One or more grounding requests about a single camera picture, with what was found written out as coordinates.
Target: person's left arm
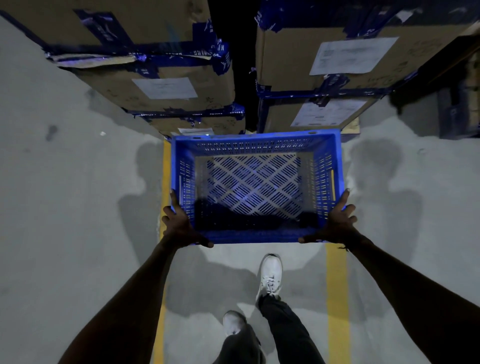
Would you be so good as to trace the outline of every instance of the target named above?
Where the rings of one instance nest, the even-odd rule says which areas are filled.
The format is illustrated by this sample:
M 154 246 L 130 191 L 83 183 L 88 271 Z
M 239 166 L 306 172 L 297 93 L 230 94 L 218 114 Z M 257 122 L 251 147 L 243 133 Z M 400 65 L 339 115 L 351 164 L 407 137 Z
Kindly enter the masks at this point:
M 80 331 L 60 364 L 150 362 L 163 288 L 175 252 L 193 243 L 213 247 L 197 233 L 171 192 L 175 212 L 164 207 L 165 234 L 152 255 Z

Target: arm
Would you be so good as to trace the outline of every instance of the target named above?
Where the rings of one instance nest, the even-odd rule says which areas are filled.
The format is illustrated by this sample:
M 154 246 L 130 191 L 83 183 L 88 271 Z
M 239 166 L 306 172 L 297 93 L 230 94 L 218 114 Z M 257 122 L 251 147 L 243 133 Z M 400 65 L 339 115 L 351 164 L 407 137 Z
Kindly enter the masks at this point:
M 403 327 L 432 363 L 474 358 L 480 338 L 480 307 L 403 264 L 354 227 L 346 190 L 329 214 L 324 230 L 299 239 L 343 243 L 368 270 L 395 310 Z
M 150 362 L 162 305 L 163 288 L 175 252 L 192 243 L 212 247 L 193 230 L 188 216 L 171 194 L 176 214 L 168 206 L 165 234 L 152 255 L 120 291 L 80 331 L 60 359 L 74 363 Z

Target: leg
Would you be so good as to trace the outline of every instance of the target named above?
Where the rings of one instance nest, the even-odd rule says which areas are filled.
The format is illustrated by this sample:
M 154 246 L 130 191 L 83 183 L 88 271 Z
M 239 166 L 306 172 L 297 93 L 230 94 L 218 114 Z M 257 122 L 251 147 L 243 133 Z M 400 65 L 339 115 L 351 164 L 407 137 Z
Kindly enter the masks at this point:
M 214 364 L 260 364 L 260 344 L 243 315 L 228 311 L 223 317 L 227 338 Z
M 268 320 L 280 364 L 325 364 L 310 335 L 290 307 L 280 301 L 282 264 L 275 255 L 262 262 L 257 305 Z

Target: hand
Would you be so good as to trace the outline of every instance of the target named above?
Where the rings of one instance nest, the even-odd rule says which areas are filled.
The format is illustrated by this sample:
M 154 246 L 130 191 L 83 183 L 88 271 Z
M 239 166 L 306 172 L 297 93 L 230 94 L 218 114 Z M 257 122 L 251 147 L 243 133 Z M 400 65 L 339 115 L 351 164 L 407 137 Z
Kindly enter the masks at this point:
M 167 229 L 163 233 L 164 238 L 160 243 L 173 245 L 173 247 L 177 249 L 190 244 L 200 244 L 212 248 L 213 243 L 209 242 L 206 237 L 193 229 L 192 224 L 188 220 L 187 214 L 178 203 L 177 195 L 174 190 L 170 190 L 170 198 L 172 200 L 172 206 L 177 213 L 173 212 L 170 206 L 165 206 L 163 208 L 163 212 L 165 212 L 166 216 L 162 216 L 162 221 L 167 226 Z
M 357 222 L 356 216 L 350 216 L 355 211 L 355 205 L 347 205 L 344 210 L 343 207 L 347 204 L 350 190 L 346 189 L 340 197 L 339 202 L 328 213 L 327 223 L 322 230 L 317 231 L 313 235 L 306 235 L 299 238 L 299 243 L 311 243 L 318 240 L 327 240 L 331 243 L 348 244 L 349 241 L 360 237 L 361 234 L 353 223 Z

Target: forearm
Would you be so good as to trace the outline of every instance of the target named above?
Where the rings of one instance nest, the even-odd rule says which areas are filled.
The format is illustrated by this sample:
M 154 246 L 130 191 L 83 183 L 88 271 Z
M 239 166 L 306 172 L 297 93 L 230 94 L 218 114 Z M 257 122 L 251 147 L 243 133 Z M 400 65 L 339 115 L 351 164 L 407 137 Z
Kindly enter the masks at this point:
M 149 363 L 163 288 L 175 249 L 162 241 L 120 291 L 85 326 L 61 364 Z
M 348 245 L 395 310 L 407 333 L 433 363 L 457 357 L 480 324 L 480 308 L 375 246 L 363 236 Z

